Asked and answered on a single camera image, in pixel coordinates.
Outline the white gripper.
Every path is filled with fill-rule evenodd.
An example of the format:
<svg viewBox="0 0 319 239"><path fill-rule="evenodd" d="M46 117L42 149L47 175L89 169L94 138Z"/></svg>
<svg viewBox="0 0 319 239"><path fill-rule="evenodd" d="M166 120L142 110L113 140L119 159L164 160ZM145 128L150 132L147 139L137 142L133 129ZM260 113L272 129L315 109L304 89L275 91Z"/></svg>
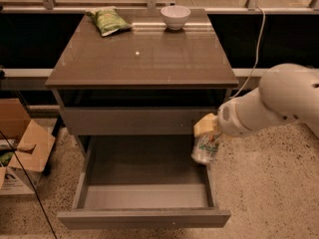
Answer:
<svg viewBox="0 0 319 239"><path fill-rule="evenodd" d="M236 100L222 104L218 109L218 120L214 114L208 114L200 119L193 127L194 136L215 134L218 132L218 124L221 130L230 136L248 135L250 130L240 121L236 105Z"/></svg>

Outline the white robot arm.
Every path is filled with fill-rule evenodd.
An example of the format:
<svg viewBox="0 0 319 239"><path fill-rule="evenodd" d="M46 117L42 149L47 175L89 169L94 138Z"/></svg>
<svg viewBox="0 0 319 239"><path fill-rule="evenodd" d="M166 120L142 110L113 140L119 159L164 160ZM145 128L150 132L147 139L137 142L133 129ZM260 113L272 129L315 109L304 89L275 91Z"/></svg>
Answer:
<svg viewBox="0 0 319 239"><path fill-rule="evenodd" d="M245 136L294 121L319 136L319 70L280 64L263 73L256 89L222 104L216 116L206 115L193 130L195 137Z"/></svg>

